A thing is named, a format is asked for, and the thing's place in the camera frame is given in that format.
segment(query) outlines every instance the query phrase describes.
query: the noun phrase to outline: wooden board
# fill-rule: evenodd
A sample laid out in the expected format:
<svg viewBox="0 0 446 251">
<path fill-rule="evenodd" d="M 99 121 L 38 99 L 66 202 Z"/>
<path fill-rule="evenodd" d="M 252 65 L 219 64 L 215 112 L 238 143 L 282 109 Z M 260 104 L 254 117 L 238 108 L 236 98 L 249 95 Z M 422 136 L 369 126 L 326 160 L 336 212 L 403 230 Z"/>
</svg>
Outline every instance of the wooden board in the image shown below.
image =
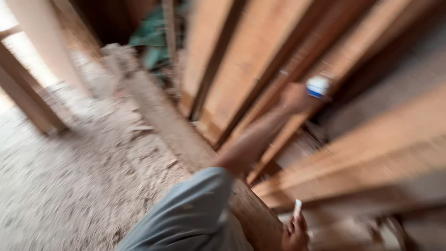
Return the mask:
<svg viewBox="0 0 446 251">
<path fill-rule="evenodd" d="M 231 134 L 238 137 L 253 121 L 260 118 L 276 105 L 280 93 L 289 82 L 301 78 L 313 63 L 332 45 L 351 23 L 356 20 L 375 0 L 356 1 L 338 0 L 333 3 L 330 11 L 319 21 L 309 33 L 305 41 L 295 49 L 291 59 L 283 70 L 268 85 L 259 96 L 243 119 Z"/>
<path fill-rule="evenodd" d="M 2 66 L 0 66 L 0 86 L 14 100 L 40 133 L 47 134 L 52 130 L 53 126 L 48 122 L 42 110 L 39 109 L 37 104 L 20 88 Z"/>
<path fill-rule="evenodd" d="M 432 171 L 358 192 L 306 201 L 302 213 L 308 227 L 313 227 L 350 217 L 373 218 L 434 207 L 446 201 L 446 190 L 440 189 L 445 182 L 446 170 Z M 293 206 L 282 209 L 292 210 Z"/>
<path fill-rule="evenodd" d="M 143 117 L 159 132 L 186 168 L 195 172 L 212 164 L 216 154 L 191 124 L 172 105 L 158 79 L 145 71 L 127 75 L 124 86 L 140 106 Z M 260 199 L 237 179 L 230 208 L 238 218 L 247 240 L 254 250 L 278 250 L 281 246 L 282 224 Z"/>
<path fill-rule="evenodd" d="M 177 26 L 175 21 L 175 6 L 173 0 L 163 0 L 163 13 L 166 29 L 167 50 L 169 51 L 170 63 L 175 62 L 177 54 Z"/>
<path fill-rule="evenodd" d="M 91 60 L 102 63 L 102 44 L 92 34 L 68 0 L 50 0 L 60 24 L 61 36 L 71 50 L 80 50 Z"/>
<path fill-rule="evenodd" d="M 270 207 L 444 168 L 446 85 L 374 118 L 253 191 Z"/>
<path fill-rule="evenodd" d="M 420 3 L 419 0 L 395 0 L 378 2 L 366 17 L 329 52 L 305 77 L 302 83 L 322 72 L 332 76 L 329 96 L 336 92 L 344 80 L 354 69 L 371 56 L 371 51 L 377 51 L 376 44 L 384 46 L 398 34 L 390 35 L 387 30 L 396 30 L 395 23 L 402 25 L 401 18 L 413 11 L 409 8 L 411 3 Z M 255 169 L 248 176 L 252 182 L 263 172 L 263 169 L 278 156 L 290 142 L 301 125 L 318 109 L 320 105 L 309 107 L 306 112 L 291 117 L 283 130 L 271 143 Z"/>
<path fill-rule="evenodd" d="M 65 80 L 92 96 L 70 58 L 51 4 L 45 0 L 7 0 L 6 2 L 51 72 L 58 79 Z"/>
<path fill-rule="evenodd" d="M 200 88 L 206 88 L 214 78 L 244 2 L 245 0 L 193 2 L 186 41 L 187 59 L 182 97 L 178 104 L 185 117 L 191 115 Z"/>
<path fill-rule="evenodd" d="M 313 0 L 249 1 L 206 97 L 197 129 L 217 146 Z"/>
<path fill-rule="evenodd" d="M 358 95 L 377 84 L 384 76 L 392 72 L 412 47 L 428 32 L 438 26 L 438 21 L 446 8 L 446 2 L 440 1 L 433 11 L 426 12 L 388 46 L 356 70 L 333 96 L 333 100 L 312 118 L 317 124 L 327 123 L 336 111 L 355 99 Z"/>
<path fill-rule="evenodd" d="M 18 25 L 4 31 L 0 31 L 0 41 L 21 31 L 22 29 Z"/>
<path fill-rule="evenodd" d="M 40 84 L 35 80 L 31 74 L 23 67 L 23 65 L 9 52 L 9 50 L 0 42 L 0 66 L 4 70 L 5 78 L 11 78 L 4 84 L 5 91 L 14 99 L 19 107 L 29 116 L 32 117 L 33 111 L 36 116 L 41 114 L 47 123 L 54 126 L 59 132 L 67 129 L 67 126 L 60 120 L 54 111 L 44 102 L 44 100 L 36 93 L 35 89 L 41 89 Z"/>
</svg>

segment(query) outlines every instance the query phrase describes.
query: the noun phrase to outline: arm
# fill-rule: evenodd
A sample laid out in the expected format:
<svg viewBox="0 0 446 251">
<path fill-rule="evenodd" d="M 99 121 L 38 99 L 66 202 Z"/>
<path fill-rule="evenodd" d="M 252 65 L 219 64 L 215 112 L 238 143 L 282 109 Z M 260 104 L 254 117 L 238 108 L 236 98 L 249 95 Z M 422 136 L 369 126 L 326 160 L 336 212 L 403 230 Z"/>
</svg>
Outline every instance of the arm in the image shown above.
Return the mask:
<svg viewBox="0 0 446 251">
<path fill-rule="evenodd" d="M 317 102 L 320 100 L 309 96 L 304 84 L 290 84 L 282 93 L 279 106 L 254 122 L 236 140 L 223 146 L 214 166 L 223 167 L 238 177 L 260 158 L 293 114 L 303 112 Z"/>
</svg>

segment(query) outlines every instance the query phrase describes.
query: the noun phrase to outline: light blue sleeve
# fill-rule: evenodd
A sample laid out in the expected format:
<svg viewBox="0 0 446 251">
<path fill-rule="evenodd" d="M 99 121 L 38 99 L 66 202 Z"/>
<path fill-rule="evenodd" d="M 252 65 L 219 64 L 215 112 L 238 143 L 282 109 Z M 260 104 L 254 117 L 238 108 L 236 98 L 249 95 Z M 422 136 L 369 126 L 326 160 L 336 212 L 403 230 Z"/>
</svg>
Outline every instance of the light blue sleeve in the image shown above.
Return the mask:
<svg viewBox="0 0 446 251">
<path fill-rule="evenodd" d="M 174 186 L 121 241 L 117 250 L 201 250 L 220 242 L 234 178 L 221 167 L 198 171 Z"/>
</svg>

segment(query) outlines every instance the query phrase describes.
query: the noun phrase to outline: green fabric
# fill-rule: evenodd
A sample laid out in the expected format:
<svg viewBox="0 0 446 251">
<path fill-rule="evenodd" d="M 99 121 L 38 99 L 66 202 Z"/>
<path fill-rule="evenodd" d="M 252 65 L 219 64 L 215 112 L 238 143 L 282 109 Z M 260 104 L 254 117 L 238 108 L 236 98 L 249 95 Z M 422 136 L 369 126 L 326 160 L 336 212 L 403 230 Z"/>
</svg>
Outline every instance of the green fabric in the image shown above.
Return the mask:
<svg viewBox="0 0 446 251">
<path fill-rule="evenodd" d="M 175 10 L 176 14 L 181 16 L 186 13 L 189 7 L 189 1 L 183 1 Z M 182 47 L 184 34 L 178 31 L 179 41 L 178 47 Z M 167 43 L 165 38 L 165 22 L 164 13 L 161 5 L 151 10 L 141 26 L 131 35 L 128 44 L 130 46 L 146 46 L 142 55 L 142 65 L 145 69 L 153 72 L 160 80 L 165 82 L 167 77 L 159 72 L 160 67 L 171 64 Z"/>
</svg>

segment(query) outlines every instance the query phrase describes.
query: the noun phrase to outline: wooden stud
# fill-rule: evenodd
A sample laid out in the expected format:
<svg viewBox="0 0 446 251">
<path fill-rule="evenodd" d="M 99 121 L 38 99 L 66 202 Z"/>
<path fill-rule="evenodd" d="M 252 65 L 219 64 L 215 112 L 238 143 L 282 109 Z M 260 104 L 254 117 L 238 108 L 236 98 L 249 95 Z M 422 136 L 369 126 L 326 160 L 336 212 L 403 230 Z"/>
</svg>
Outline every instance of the wooden stud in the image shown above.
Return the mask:
<svg viewBox="0 0 446 251">
<path fill-rule="evenodd" d="M 177 53 L 177 26 L 175 21 L 175 6 L 173 0 L 163 0 L 164 23 L 166 30 L 167 50 L 170 63 L 173 64 Z"/>
<path fill-rule="evenodd" d="M 53 125 L 59 132 L 65 131 L 67 126 L 60 120 L 60 118 L 54 113 L 54 111 L 44 102 L 44 100 L 36 93 L 33 86 L 40 86 L 39 83 L 31 76 L 31 74 L 22 66 L 22 64 L 9 52 L 9 50 L 0 43 L 0 66 L 5 70 L 18 85 L 13 91 L 7 91 L 8 94 L 14 99 L 14 101 L 19 105 L 19 103 L 26 102 L 26 104 L 19 105 L 24 111 L 29 110 L 26 108 L 29 104 L 35 104 L 36 109 L 40 112 L 38 116 L 43 116 L 48 121 L 50 125 Z"/>
<path fill-rule="evenodd" d="M 326 104 L 313 120 L 315 119 L 318 124 L 324 124 L 335 111 L 374 86 L 386 74 L 394 70 L 405 53 L 409 52 L 423 36 L 437 26 L 443 10 L 446 8 L 446 2 L 440 1 L 434 7 L 432 11 L 424 13 L 385 49 L 356 70 L 336 92 L 333 100 Z"/>
<path fill-rule="evenodd" d="M 81 50 L 91 60 L 102 64 L 100 51 L 102 43 L 82 20 L 70 1 L 51 0 L 50 3 L 59 20 L 61 35 L 67 47 L 72 50 Z"/>
<path fill-rule="evenodd" d="M 331 96 L 358 65 L 380 49 L 377 45 L 385 46 L 402 29 L 408 27 L 414 18 L 420 16 L 435 2 L 436 0 L 429 2 L 417 0 L 379 2 L 351 33 L 321 60 L 319 65 L 307 73 L 302 82 L 306 82 L 306 79 L 313 75 L 325 72 L 332 76 L 329 91 L 329 96 Z M 320 106 L 309 107 L 306 112 L 295 115 L 288 121 L 256 165 L 255 172 L 250 177 L 248 176 L 249 180 L 258 178 L 263 172 L 262 170 L 285 149 L 295 132 Z"/>
<path fill-rule="evenodd" d="M 213 147 L 313 1 L 248 2 L 197 123 Z"/>
<path fill-rule="evenodd" d="M 22 29 L 18 25 L 4 31 L 0 31 L 0 41 L 21 31 Z"/>
<path fill-rule="evenodd" d="M 112 52 L 118 60 L 111 65 L 133 65 L 132 58 Z M 216 153 L 196 132 L 172 102 L 158 86 L 158 79 L 143 70 L 132 70 L 130 74 L 122 74 L 124 86 L 140 107 L 143 117 L 159 132 L 175 155 L 191 172 L 211 166 Z M 238 218 L 247 240 L 254 250 L 278 250 L 281 246 L 282 224 L 270 209 L 246 186 L 236 179 L 233 185 L 234 195 L 230 199 L 230 209 Z"/>
<path fill-rule="evenodd" d="M 272 80 L 265 92 L 260 95 L 258 100 L 248 110 L 232 132 L 230 140 L 238 137 L 253 121 L 260 118 L 276 105 L 280 99 L 280 93 L 284 90 L 286 84 L 301 78 L 347 27 L 374 2 L 375 0 L 337 1 L 333 8 L 321 19 L 316 28 L 307 35 L 305 41 L 294 51 L 281 73 Z"/>
<path fill-rule="evenodd" d="M 446 164 L 446 85 L 380 115 L 254 186 L 270 207 L 354 192 Z"/>
<path fill-rule="evenodd" d="M 178 104 L 183 116 L 197 117 L 245 2 L 246 0 L 193 2 L 191 25 L 186 41 L 187 59 L 182 97 Z"/>
</svg>

